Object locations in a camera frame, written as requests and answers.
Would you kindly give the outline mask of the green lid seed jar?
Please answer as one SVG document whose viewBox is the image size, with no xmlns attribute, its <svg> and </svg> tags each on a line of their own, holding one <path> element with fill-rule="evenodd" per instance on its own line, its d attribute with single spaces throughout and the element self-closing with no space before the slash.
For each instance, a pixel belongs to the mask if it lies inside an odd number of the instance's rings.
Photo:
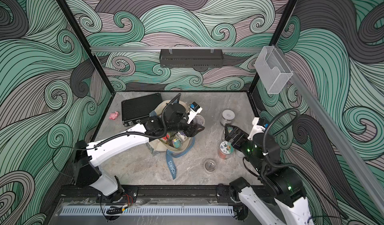
<svg viewBox="0 0 384 225">
<path fill-rule="evenodd" d="M 232 156 L 233 153 L 234 153 L 234 148 L 232 147 L 231 143 L 227 141 L 223 141 L 220 143 L 218 147 L 218 156 L 221 159 L 227 160 Z"/>
</svg>

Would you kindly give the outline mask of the clear small seed jar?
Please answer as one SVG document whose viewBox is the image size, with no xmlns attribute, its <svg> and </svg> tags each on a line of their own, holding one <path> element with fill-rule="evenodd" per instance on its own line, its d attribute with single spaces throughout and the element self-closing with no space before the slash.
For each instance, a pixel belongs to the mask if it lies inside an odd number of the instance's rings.
<svg viewBox="0 0 384 225">
<path fill-rule="evenodd" d="M 204 163 L 204 169 L 207 174 L 212 174 L 217 168 L 217 164 L 213 160 L 206 160 Z"/>
</svg>

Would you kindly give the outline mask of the cream canvas tote bag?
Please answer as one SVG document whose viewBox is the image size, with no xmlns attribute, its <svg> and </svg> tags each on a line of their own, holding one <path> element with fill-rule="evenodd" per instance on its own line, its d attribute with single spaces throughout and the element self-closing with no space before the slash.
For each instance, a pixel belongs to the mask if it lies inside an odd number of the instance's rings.
<svg viewBox="0 0 384 225">
<path fill-rule="evenodd" d="M 162 125 L 162 117 L 165 118 L 167 133 L 164 137 L 147 143 L 151 154 L 164 153 L 172 179 L 177 177 L 177 167 L 174 159 L 185 155 L 192 146 L 191 129 L 194 125 L 189 118 L 188 107 L 182 101 L 166 100 L 162 102 L 151 115 L 158 115 Z"/>
</svg>

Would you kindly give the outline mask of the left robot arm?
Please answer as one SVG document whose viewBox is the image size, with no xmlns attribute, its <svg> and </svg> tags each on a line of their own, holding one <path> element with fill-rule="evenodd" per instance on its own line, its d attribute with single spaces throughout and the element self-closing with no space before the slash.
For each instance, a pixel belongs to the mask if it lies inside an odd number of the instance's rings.
<svg viewBox="0 0 384 225">
<path fill-rule="evenodd" d="M 169 144 L 176 138 L 174 148 L 178 149 L 186 139 L 202 132 L 204 126 L 194 122 L 202 107 L 196 102 L 185 105 L 180 98 L 181 94 L 177 94 L 164 101 L 160 93 L 154 93 L 122 101 L 122 120 L 127 130 L 97 142 L 79 141 L 71 147 L 75 185 L 92 187 L 117 201 L 125 191 L 116 176 L 103 170 L 104 162 L 152 141 Z"/>
</svg>

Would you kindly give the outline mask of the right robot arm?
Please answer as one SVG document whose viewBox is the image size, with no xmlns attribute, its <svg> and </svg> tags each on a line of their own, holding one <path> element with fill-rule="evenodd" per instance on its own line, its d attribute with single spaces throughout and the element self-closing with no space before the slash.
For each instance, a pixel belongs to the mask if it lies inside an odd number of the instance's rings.
<svg viewBox="0 0 384 225">
<path fill-rule="evenodd" d="M 231 199 L 242 203 L 246 212 L 252 214 L 263 225 L 312 225 L 316 216 L 310 212 L 307 192 L 302 182 L 304 177 L 321 196 L 339 213 L 339 218 L 348 220 L 349 216 L 320 188 L 320 186 L 299 166 L 282 163 L 280 146 L 275 136 L 291 127 L 299 119 L 297 108 L 286 109 L 277 114 L 267 126 L 260 118 L 254 118 L 253 128 L 246 133 L 231 124 L 225 125 L 225 141 L 243 154 L 256 172 L 253 173 L 268 194 L 280 208 L 284 221 L 281 221 L 254 192 L 246 179 L 240 177 L 230 183 Z"/>
</svg>

